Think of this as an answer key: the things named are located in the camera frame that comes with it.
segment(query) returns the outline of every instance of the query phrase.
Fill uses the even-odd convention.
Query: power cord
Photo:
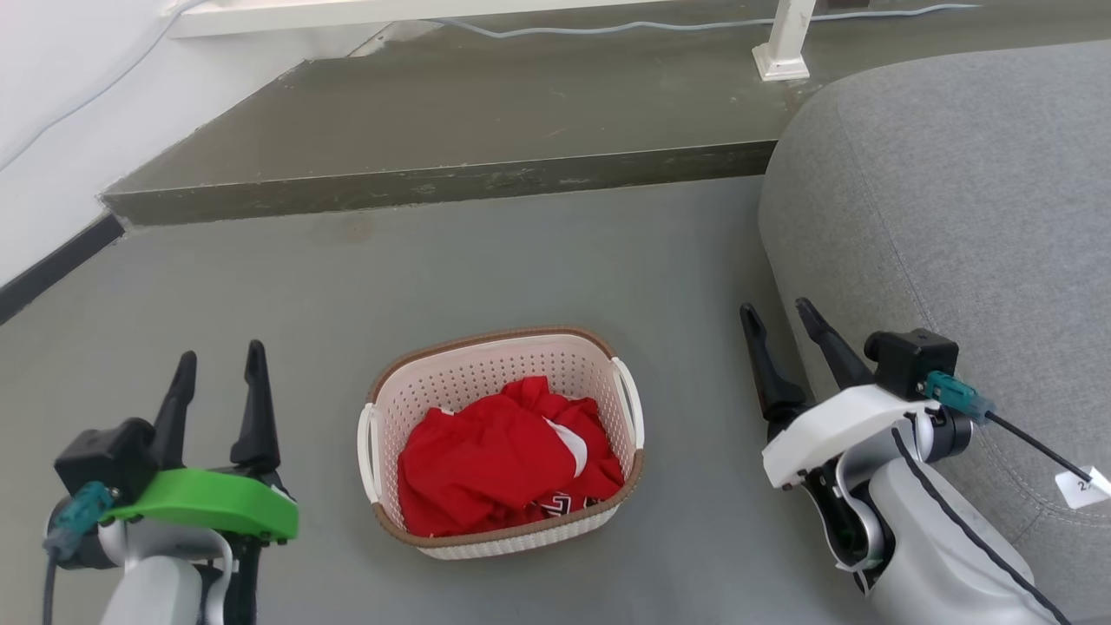
[[[58,573],[58,548],[47,551],[47,581],[42,583],[42,625],[54,622],[54,575]]]
[[[39,128],[34,129],[30,134],[28,134],[28,137],[23,141],[21,141],[20,143],[18,143],[14,148],[12,148],[10,150],[7,150],[7,155],[0,157],[0,172],[2,172],[4,169],[7,169],[8,165],[11,164],[12,162],[14,162],[16,159],[18,159],[20,155],[22,155],[23,152],[26,152],[36,141],[38,141],[39,137],[42,137],[42,134],[47,130],[50,130],[51,128],[53,128],[54,125],[57,125],[63,119],[68,118],[69,115],[73,114],[73,113],[76,113],[77,111],[83,109],[90,102],[92,102],[97,98],[101,97],[102,94],[104,94],[106,91],[108,91],[113,85],[116,85],[117,82],[119,82],[120,80],[122,80],[124,75],[127,75],[128,73],[130,73],[131,70],[133,70],[139,63],[141,63],[143,61],[143,59],[146,59],[150,54],[150,52],[154,49],[154,47],[158,46],[159,41],[161,41],[162,38],[166,37],[166,33],[170,30],[170,27],[173,26],[173,22],[178,21],[178,18],[180,18],[182,13],[184,13],[189,9],[192,9],[193,7],[197,7],[199,4],[203,4],[206,1],[208,1],[208,0],[187,0],[186,2],[182,2],[181,4],[178,4],[177,7],[174,7],[170,11],[170,14],[167,17],[166,22],[162,24],[161,30],[159,30],[158,34],[153,39],[151,39],[150,44],[147,46],[147,48],[144,48],[142,50],[142,52],[140,52],[134,59],[132,59],[131,61],[129,61],[122,71],[120,71],[119,73],[117,73],[114,77],[110,77],[109,80],[107,80],[104,82],[104,84],[102,84],[101,87],[94,89],[91,92],[91,94],[89,94],[88,97],[86,97],[84,99],[82,99],[80,103],[78,103],[77,105],[73,105],[73,107],[64,110],[63,112],[57,114],[53,119],[51,119],[47,123],[43,123]],[[925,13],[931,13],[933,11],[941,11],[941,10],[945,10],[945,9],[973,9],[973,8],[977,8],[977,7],[979,7],[979,4],[937,4],[937,6],[933,6],[933,7],[927,7],[924,9],[915,9],[915,10],[912,10],[912,11],[860,11],[860,12],[854,12],[854,13],[834,13],[834,14],[829,14],[829,16],[818,16],[818,17],[812,18],[810,21],[821,22],[821,21],[834,21],[834,20],[851,20],[851,19],[860,19],[860,18],[912,18],[912,17],[915,17],[915,16],[922,16],[922,14],[925,14]],[[484,28],[479,28],[477,26],[471,26],[471,24],[469,24],[467,22],[461,22],[459,20],[454,20],[454,19],[450,19],[450,18],[438,19],[438,20],[428,20],[428,21],[432,21],[432,22],[437,22],[437,23],[443,23],[443,24],[450,24],[450,26],[453,26],[453,27],[457,27],[457,28],[462,28],[462,29],[469,30],[471,32],[476,32],[478,34],[483,34],[486,37],[492,37],[494,39],[509,39],[511,37],[521,37],[522,34],[540,34],[540,33],[549,33],[549,34],[609,34],[609,33],[613,33],[613,32],[621,32],[623,30],[630,30],[630,29],[633,29],[633,28],[655,28],[655,29],[660,29],[660,30],[677,30],[677,31],[682,31],[682,32],[690,32],[690,31],[698,31],[698,30],[712,30],[712,29],[717,29],[717,28],[737,28],[737,27],[742,27],[742,26],[770,24],[770,23],[773,23],[775,20],[773,20],[773,19],[759,19],[759,20],[745,20],[745,21],[735,21],[735,22],[714,22],[714,23],[691,24],[691,26],[681,26],[681,24],[669,24],[669,23],[657,23],[657,22],[640,21],[640,22],[631,22],[631,23],[627,23],[627,24],[622,24],[622,26],[614,26],[614,27],[610,27],[610,28],[583,28],[583,29],[577,29],[577,28],[526,28],[526,29],[521,29],[521,30],[511,30],[509,32],[494,32],[492,30],[487,30]]]
[[[934,502],[937,502],[939,506],[941,506],[941,511],[945,513],[945,516],[948,516],[950,521],[955,523],[957,526],[961,528],[964,535],[968,536],[969,541],[972,541],[973,545],[980,547],[980,550],[988,555],[988,558],[990,558],[991,562],[995,564],[995,566],[1007,572],[1007,574],[1011,576],[1011,579],[1013,579],[1014,583],[1018,584],[1023,591],[1030,593],[1030,595],[1033,596],[1034,599],[1039,604],[1041,604],[1042,607],[1048,609],[1053,615],[1053,617],[1057,618],[1058,623],[1060,623],[1061,625],[1072,625],[1069,622],[1069,619],[1064,616],[1064,614],[1062,614],[1061,611],[1058,609],[1055,605],[1053,605],[1053,602],[1049,601],[1049,597],[1043,595],[1041,591],[1034,587],[1033,584],[1027,582],[1025,577],[1020,575],[1019,572],[1015,571],[1013,566],[1011,566],[1005,560],[1003,560],[1002,556],[997,554],[995,551],[992,550],[991,546],[989,546],[988,543],[983,541],[983,538],[981,538],[975,532],[972,531],[971,527],[969,527],[968,523],[964,523],[964,520],[961,518],[959,514],[957,514],[957,511],[954,511],[952,506],[949,505],[949,502],[947,502],[945,498],[941,496],[941,493],[939,493],[938,490],[933,486],[933,484],[930,482],[930,478],[928,478],[925,474],[922,472],[922,468],[918,466],[918,462],[914,461],[914,458],[910,455],[910,452],[907,451],[907,445],[903,444],[902,436],[900,436],[899,431],[897,429],[891,429],[891,436],[894,437],[895,440],[895,447],[899,448],[899,455],[902,456],[903,461],[907,462],[907,467],[914,475],[914,477],[918,478],[918,482],[922,485],[922,488],[927,492],[928,495],[930,495],[930,498],[932,498]]]
[[[150,52],[154,49],[154,47],[158,46],[158,42],[161,41],[163,37],[166,37],[167,31],[170,30],[170,27],[173,26],[173,22],[178,21],[178,18],[181,17],[181,13],[184,13],[186,11],[192,9],[193,7],[203,4],[207,1],[208,0],[186,0],[186,2],[182,2],[181,4],[174,7],[173,10],[170,11],[170,14],[167,17],[166,23],[162,24],[161,30],[158,31],[158,34],[154,36],[153,39],[151,39],[150,43],[138,56],[136,56],[126,64],[122,71],[120,71],[116,75],[109,75],[109,79],[103,84],[96,88],[89,95],[82,99],[80,103],[70,107],[63,112],[57,114],[53,119],[51,119],[47,123],[43,123],[42,125],[36,128],[30,134],[28,134],[26,139],[23,139],[22,142],[18,143],[11,150],[8,150],[7,155],[0,157],[0,172],[7,169],[8,165],[11,164],[12,162],[16,162],[16,159],[21,157],[23,152],[26,152],[36,141],[38,141],[39,137],[42,137],[43,132],[50,130],[67,117],[83,109],[86,105],[89,104],[89,102],[103,95],[106,91],[114,87],[116,83],[122,80],[124,75],[131,73],[131,70],[133,70],[139,63],[141,63],[143,59],[146,59],[150,54]]]
[[[914,9],[907,11],[858,11],[853,13],[831,13],[827,16],[814,16],[810,18],[811,22],[825,22],[825,21],[837,21],[837,20],[854,20],[861,18],[913,18],[918,16],[924,16],[925,13],[932,13],[934,11],[944,11],[947,9],[974,9],[980,4],[935,4],[933,7],[927,7],[924,9]],[[758,20],[744,20],[734,22],[712,22],[712,23],[697,23],[697,24],[673,24],[673,23],[659,23],[659,22],[630,22],[621,26],[611,26],[607,28],[522,28],[520,30],[510,30],[508,32],[496,32],[493,30],[487,30],[467,22],[462,22],[451,18],[443,18],[438,20],[430,20],[437,23],[453,26],[457,28],[462,28],[463,30],[469,30],[471,32],[482,34],[484,37],[490,37],[493,39],[509,39],[511,37],[521,37],[524,34],[612,34],[614,32],[622,32],[624,30],[632,30],[634,28],[654,28],[658,30],[672,30],[679,32],[694,32],[701,30],[714,30],[719,28],[738,28],[742,26],[759,26],[759,24],[771,24],[775,20],[771,18],[762,18]]]

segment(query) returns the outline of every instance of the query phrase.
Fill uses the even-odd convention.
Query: white wall
[[[0,152],[157,31],[168,0],[0,0]],[[0,172],[0,284],[102,213],[120,177],[307,58],[381,24],[166,39],[133,72]]]

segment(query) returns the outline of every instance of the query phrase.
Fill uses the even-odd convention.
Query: concrete step
[[[982,4],[815,23],[811,78],[774,83],[759,80],[750,53],[768,27],[504,40],[443,27],[368,57],[302,63],[102,199],[151,225],[750,175],[798,108],[839,78],[1111,34],[1103,0]],[[467,21],[497,31],[702,23],[770,17],[774,6],[661,2]]]

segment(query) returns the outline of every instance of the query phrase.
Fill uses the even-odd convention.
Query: basket handle
[[[628,411],[632,414],[632,431],[633,431],[633,443],[637,450],[644,448],[644,414],[641,412],[640,407],[640,394],[637,393],[637,383],[632,382],[632,374],[629,372],[629,367],[621,362],[617,356],[613,357],[613,365],[618,369],[618,377],[621,379],[621,385],[624,387],[625,396],[628,397]]]
[[[367,498],[371,504],[377,504],[382,485],[374,476],[374,457],[371,455],[371,446],[378,448],[378,415],[373,404],[362,407],[359,415],[359,435],[356,436],[356,444],[359,446],[359,475],[362,476],[362,488],[367,492]]]

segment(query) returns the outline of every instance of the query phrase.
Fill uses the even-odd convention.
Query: red clothing
[[[574,454],[548,421],[587,446]],[[624,485],[590,399],[550,393],[548,379],[506,385],[456,415],[429,410],[398,457],[398,497],[416,536],[456,536],[542,521],[612,497]]]

